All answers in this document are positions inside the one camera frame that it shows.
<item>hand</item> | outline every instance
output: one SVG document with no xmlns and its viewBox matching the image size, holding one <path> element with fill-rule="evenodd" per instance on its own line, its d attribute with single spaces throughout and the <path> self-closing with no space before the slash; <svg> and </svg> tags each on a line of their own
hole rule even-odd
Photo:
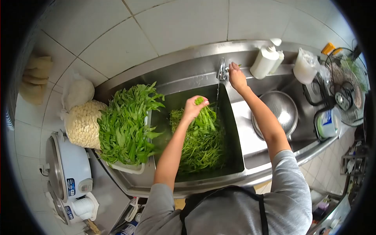
<svg viewBox="0 0 376 235">
<path fill-rule="evenodd" d="M 241 90 L 248 87 L 246 76 L 244 73 L 240 70 L 239 66 L 232 62 L 229 64 L 229 75 L 230 75 L 230 83 L 232 87 L 240 93 Z"/>
<path fill-rule="evenodd" d="M 185 103 L 184 113 L 183 117 L 180 122 L 186 121 L 188 124 L 190 124 L 200 113 L 200 110 L 209 104 L 209 101 L 207 98 L 204 98 L 204 102 L 202 102 L 199 105 L 196 105 L 194 101 L 200 96 L 194 96 L 190 99 L 187 99 L 187 102 Z"/>
</svg>

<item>sink basin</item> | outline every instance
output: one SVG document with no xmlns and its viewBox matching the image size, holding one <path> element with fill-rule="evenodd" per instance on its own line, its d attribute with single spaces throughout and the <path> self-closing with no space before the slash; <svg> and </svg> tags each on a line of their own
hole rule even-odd
<svg viewBox="0 0 376 235">
<path fill-rule="evenodd" d="M 187 91 L 181 91 L 165 96 L 163 103 L 166 108 L 161 109 L 160 112 L 153 111 L 151 117 L 151 125 L 157 126 L 156 132 L 163 132 L 162 135 L 153 139 L 153 144 L 156 148 L 162 151 L 172 137 L 171 127 L 169 124 L 170 111 L 173 109 L 181 109 L 185 106 L 185 101 L 195 95 L 201 95 L 215 102 L 217 99 L 218 85 L 204 86 Z M 186 182 L 193 180 L 210 179 L 219 176 L 234 174 L 244 170 L 243 156 L 240 148 L 239 136 L 235 124 L 234 115 L 231 109 L 231 103 L 227 95 L 227 91 L 223 84 L 219 85 L 218 93 L 218 111 L 217 116 L 224 126 L 225 130 L 225 156 L 227 161 L 222 169 L 203 171 L 199 173 L 180 174 L 176 176 L 176 182 Z M 154 155 L 154 160 L 157 163 L 160 155 Z"/>
<path fill-rule="evenodd" d="M 288 136 L 293 152 L 317 140 L 314 133 L 313 117 L 318 108 L 308 103 L 303 94 L 301 83 L 293 75 L 269 76 L 263 80 L 247 79 L 247 85 L 253 88 L 257 96 L 271 90 L 278 90 L 288 94 L 294 100 L 298 108 L 299 117 L 295 131 L 291 136 Z M 232 103 L 231 106 L 240 136 L 245 167 L 253 169 L 269 163 L 270 158 L 266 142 L 259 138 L 253 129 L 251 123 L 252 112 L 247 103 L 238 101 Z"/>
</svg>

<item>white bottle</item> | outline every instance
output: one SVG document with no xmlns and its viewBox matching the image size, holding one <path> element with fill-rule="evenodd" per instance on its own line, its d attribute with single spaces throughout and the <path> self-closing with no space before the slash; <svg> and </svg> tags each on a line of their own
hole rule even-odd
<svg viewBox="0 0 376 235">
<path fill-rule="evenodd" d="M 279 53 L 276 51 L 274 45 L 281 45 L 282 40 L 279 38 L 272 38 L 270 41 L 271 43 L 269 46 L 262 46 L 260 48 L 256 61 L 249 69 L 251 74 L 257 79 L 263 79 L 279 59 Z"/>
<path fill-rule="evenodd" d="M 277 68 L 279 67 L 279 65 L 282 63 L 282 61 L 285 59 L 285 54 L 283 54 L 283 51 L 277 51 L 278 54 L 279 54 L 279 58 L 278 60 L 275 62 L 275 64 L 273 65 L 273 68 L 271 68 L 271 71 L 269 72 L 269 74 L 273 74 L 276 72 Z"/>
</svg>

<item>water stream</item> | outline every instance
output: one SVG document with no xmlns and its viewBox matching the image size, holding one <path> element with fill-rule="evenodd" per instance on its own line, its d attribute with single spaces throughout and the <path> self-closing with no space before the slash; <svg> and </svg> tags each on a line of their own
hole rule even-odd
<svg viewBox="0 0 376 235">
<path fill-rule="evenodd" d="M 215 113 L 217 114 L 217 116 L 218 116 L 218 109 L 219 109 L 219 106 L 218 106 L 219 84 L 220 84 L 220 81 L 218 79 L 217 100 L 216 100 L 217 106 L 216 106 L 216 109 L 215 109 Z"/>
</svg>

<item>black apron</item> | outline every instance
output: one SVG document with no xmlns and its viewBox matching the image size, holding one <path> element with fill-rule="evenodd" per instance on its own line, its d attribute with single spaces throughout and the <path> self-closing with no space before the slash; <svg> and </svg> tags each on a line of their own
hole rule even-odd
<svg viewBox="0 0 376 235">
<path fill-rule="evenodd" d="M 244 189 L 239 186 L 230 185 L 223 188 L 210 190 L 204 193 L 194 194 L 190 198 L 185 200 L 185 207 L 180 212 L 180 220 L 183 224 L 182 227 L 182 235 L 187 235 L 187 230 L 185 227 L 185 218 L 188 216 L 191 211 L 193 211 L 198 205 L 200 205 L 205 199 L 209 197 L 218 197 L 223 196 L 225 191 L 240 191 L 243 193 L 246 193 L 248 196 L 250 196 L 252 199 L 259 202 L 260 207 L 260 216 L 261 216 L 261 228 L 262 228 L 262 235 L 268 235 L 269 229 L 268 229 L 268 222 L 266 220 L 266 213 L 265 213 L 265 207 L 264 207 L 264 195 L 258 195 L 255 192 L 251 192 L 250 190 Z"/>
</svg>

